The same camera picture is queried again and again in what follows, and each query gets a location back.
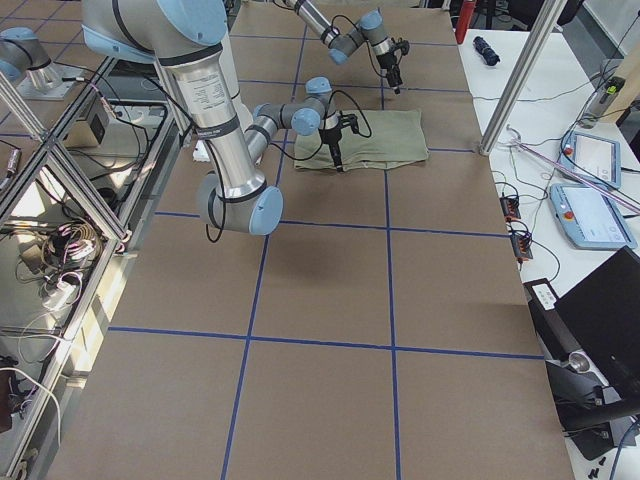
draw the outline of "red fire extinguisher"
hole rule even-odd
[[[473,11],[476,9],[476,0],[465,0],[460,8],[460,18],[456,24],[456,41],[458,45],[464,42],[464,36],[471,23]]]

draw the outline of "white label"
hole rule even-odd
[[[195,80],[178,80],[178,85],[187,102],[189,112],[194,115],[201,115],[228,103],[222,78],[217,73]]]
[[[542,283],[533,286],[533,293],[536,294],[538,300],[545,310],[553,310],[555,308],[556,297],[549,288],[549,285]]]

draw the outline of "blue joint cap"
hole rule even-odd
[[[349,57],[347,57],[344,52],[335,48],[329,49],[329,56],[331,57],[331,60],[333,60],[333,63],[335,63],[336,65],[342,65],[347,60],[349,60]]]
[[[360,19],[360,26],[365,30],[373,30],[382,25],[382,15],[378,10],[373,10],[369,13],[365,13]]]
[[[5,62],[4,60],[0,60],[0,72],[2,72],[10,82],[15,82],[20,78],[21,75],[20,70],[18,70],[11,63]]]
[[[254,120],[256,118],[258,118],[258,115],[260,114],[260,110],[262,110],[262,107],[264,107],[265,105],[268,105],[267,103],[261,103],[260,105],[258,105],[256,108],[253,109],[253,118]]]
[[[253,206],[249,220],[249,233],[251,235],[269,235],[273,232],[280,223],[283,205],[284,201],[280,189],[267,187]]]
[[[155,56],[102,35],[86,25],[82,25],[82,30],[84,31],[84,43],[94,52],[137,63],[153,63],[155,60]]]
[[[215,45],[227,34],[227,13],[222,0],[156,2],[176,30],[198,45]]]
[[[8,40],[37,40],[36,34],[33,30],[27,27],[14,27],[8,28],[4,32],[0,33],[0,37]]]
[[[301,108],[291,117],[291,127],[303,137],[311,135],[320,127],[320,115],[313,108]]]
[[[330,93],[331,92],[331,84],[326,77],[315,77],[309,80],[305,84],[305,89],[308,94],[312,95],[314,93]]]

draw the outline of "white table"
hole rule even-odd
[[[495,67],[487,66],[473,47],[473,39],[476,36],[483,37],[500,56],[500,62]],[[459,47],[462,62],[469,82],[471,94],[474,96],[474,107],[480,128],[484,131],[491,115],[497,105],[497,100],[485,100],[498,98],[509,79],[511,71],[520,55],[526,41],[526,32],[506,32],[488,30],[469,30],[465,42]],[[569,45],[559,33],[554,33],[549,38],[545,49],[538,59],[532,74],[530,75],[521,99],[549,98],[572,90],[579,85],[586,84],[573,93],[562,95],[554,100],[539,102],[517,102],[511,116],[509,125],[521,134],[525,143],[539,143],[549,138],[559,138],[574,122],[576,116],[592,93],[592,86],[587,84],[588,75],[580,67],[578,60],[573,55]],[[593,129],[585,130],[586,133],[606,137],[620,142],[622,165],[639,169],[638,161],[631,152],[627,142],[616,127],[615,123],[599,122]],[[512,135],[503,131],[501,142],[508,142]],[[559,151],[559,141],[549,141],[538,147],[532,147],[547,158],[556,159]],[[514,163],[518,177],[526,182],[544,188],[552,168],[544,162],[534,159],[528,154],[513,150]],[[513,184],[520,195],[528,194],[540,197],[539,189],[520,183],[516,179],[515,171],[510,158],[509,148],[497,145],[490,155],[491,167],[496,172],[501,172],[506,181]],[[501,173],[495,173],[496,181],[503,181]],[[563,183],[569,180],[556,173],[551,183]],[[498,186],[498,192],[502,191],[502,185]],[[621,191],[634,198],[640,198],[640,175],[625,174],[622,176]],[[505,188],[505,194],[513,193],[509,187]],[[535,210],[540,202],[532,198],[522,198],[520,212],[523,222],[531,229]],[[630,213],[621,208],[623,214]],[[633,235],[640,239],[640,218],[628,220]],[[561,262],[561,269],[557,279],[552,283],[556,292],[562,296],[580,280],[586,277],[596,267],[609,258],[613,251],[580,250],[575,248],[565,236],[559,222],[555,218],[550,200],[545,200],[540,206],[534,240],[552,250]],[[556,271],[556,262],[553,257],[537,245],[533,245],[534,259],[525,262],[521,271],[523,282],[538,278],[551,278]],[[576,479],[584,479],[592,468],[599,467],[598,478],[608,479],[615,451],[607,454],[607,462],[604,467],[597,465],[597,461],[589,462],[582,457],[573,442],[567,440],[574,475]],[[640,475],[640,447],[625,448],[622,452],[616,480],[637,480]]]

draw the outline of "green cloth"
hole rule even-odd
[[[362,134],[367,134],[367,126],[357,111],[358,126]],[[340,151],[345,171],[356,168],[379,168],[388,170],[429,158],[429,150],[420,125],[420,111],[406,112],[393,110],[365,110],[364,115],[371,125],[371,138],[363,138],[351,132],[350,128],[342,130]],[[320,145],[320,136],[314,133],[309,136],[298,135],[294,144],[296,158],[306,158],[315,152]],[[329,148],[323,145],[320,151],[310,160],[296,160],[295,168],[334,169]]]

